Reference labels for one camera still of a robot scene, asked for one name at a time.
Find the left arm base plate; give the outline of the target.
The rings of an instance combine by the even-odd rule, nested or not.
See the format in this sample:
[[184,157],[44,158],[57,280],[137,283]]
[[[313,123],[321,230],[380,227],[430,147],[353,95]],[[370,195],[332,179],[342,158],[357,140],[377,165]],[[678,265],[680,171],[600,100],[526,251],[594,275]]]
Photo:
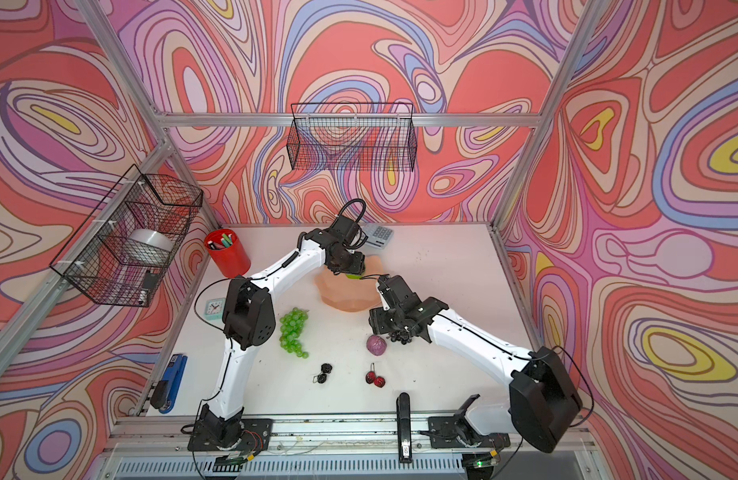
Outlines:
[[272,427],[270,418],[199,419],[188,442],[188,450],[260,453],[269,448]]

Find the pink scalloped fruit bowl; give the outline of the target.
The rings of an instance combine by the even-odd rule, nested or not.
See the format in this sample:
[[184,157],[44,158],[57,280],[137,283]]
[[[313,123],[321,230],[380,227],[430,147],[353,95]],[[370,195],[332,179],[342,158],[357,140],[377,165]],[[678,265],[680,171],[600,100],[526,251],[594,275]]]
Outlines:
[[362,312],[382,305],[375,278],[351,280],[323,267],[315,276],[315,285],[326,305],[343,312]]

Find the black cherry pair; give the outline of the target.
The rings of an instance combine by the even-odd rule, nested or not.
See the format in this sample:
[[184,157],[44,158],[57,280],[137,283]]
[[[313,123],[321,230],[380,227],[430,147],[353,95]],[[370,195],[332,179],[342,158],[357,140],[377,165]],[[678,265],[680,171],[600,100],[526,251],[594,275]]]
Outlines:
[[332,371],[333,366],[330,363],[323,363],[320,367],[320,372],[314,376],[313,382],[317,384],[326,383]]

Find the green grape bunch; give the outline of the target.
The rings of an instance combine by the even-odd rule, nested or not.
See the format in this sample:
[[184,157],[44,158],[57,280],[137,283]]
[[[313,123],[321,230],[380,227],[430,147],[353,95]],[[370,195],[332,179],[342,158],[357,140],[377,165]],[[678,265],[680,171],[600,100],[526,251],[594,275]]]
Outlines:
[[304,349],[301,336],[309,315],[306,310],[293,308],[280,319],[279,344],[287,353],[307,359],[309,353]]

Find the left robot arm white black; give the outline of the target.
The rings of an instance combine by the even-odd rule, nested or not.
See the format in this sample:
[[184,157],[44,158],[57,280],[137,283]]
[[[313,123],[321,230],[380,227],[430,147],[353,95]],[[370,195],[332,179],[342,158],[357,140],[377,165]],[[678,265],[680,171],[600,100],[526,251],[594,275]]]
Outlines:
[[193,424],[188,449],[228,451],[240,443],[245,390],[259,347],[276,331],[275,300],[310,272],[327,268],[336,275],[361,276],[366,243],[360,221],[366,213],[363,199],[348,201],[325,229],[299,235],[296,248],[270,267],[250,276],[237,276],[228,286],[222,316],[227,342],[225,366],[217,392],[202,400]]

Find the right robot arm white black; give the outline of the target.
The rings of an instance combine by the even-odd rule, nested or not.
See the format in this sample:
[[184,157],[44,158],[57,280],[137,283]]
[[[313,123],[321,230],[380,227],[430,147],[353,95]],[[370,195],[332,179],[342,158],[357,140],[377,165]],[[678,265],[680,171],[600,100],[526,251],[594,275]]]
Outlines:
[[551,453],[581,413],[583,401],[558,353],[531,351],[473,325],[435,297],[420,299],[399,275],[366,276],[376,282],[382,305],[370,310],[376,335],[409,344],[420,338],[470,361],[507,388],[507,398],[488,403],[478,394],[450,418],[451,436],[467,447],[492,434],[518,434]]

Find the dark purple grape bunch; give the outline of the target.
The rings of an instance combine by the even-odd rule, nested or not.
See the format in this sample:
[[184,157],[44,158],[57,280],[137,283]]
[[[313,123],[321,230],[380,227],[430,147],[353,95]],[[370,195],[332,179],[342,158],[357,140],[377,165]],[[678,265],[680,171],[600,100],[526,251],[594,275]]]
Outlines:
[[398,342],[402,345],[406,345],[412,341],[413,337],[407,330],[395,330],[389,334],[389,339],[392,342]]

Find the purple round fruit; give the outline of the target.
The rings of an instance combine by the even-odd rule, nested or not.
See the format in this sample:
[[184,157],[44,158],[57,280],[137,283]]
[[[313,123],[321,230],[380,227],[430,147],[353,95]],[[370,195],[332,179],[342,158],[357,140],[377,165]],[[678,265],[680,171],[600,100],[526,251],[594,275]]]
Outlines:
[[387,350],[387,342],[379,335],[371,335],[366,341],[367,350],[374,356],[382,356]]

